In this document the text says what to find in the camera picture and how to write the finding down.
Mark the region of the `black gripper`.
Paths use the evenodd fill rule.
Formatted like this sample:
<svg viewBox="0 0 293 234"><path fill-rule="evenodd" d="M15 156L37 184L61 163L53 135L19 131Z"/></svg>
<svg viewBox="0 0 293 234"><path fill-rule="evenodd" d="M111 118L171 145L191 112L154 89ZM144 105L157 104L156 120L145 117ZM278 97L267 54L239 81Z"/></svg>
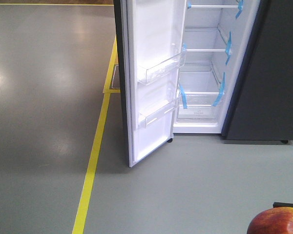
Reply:
<svg viewBox="0 0 293 234"><path fill-rule="evenodd" d="M293 208L293 203L274 202L272 206L274 208L277 208L277 207L291 207L291 208Z"/></svg>

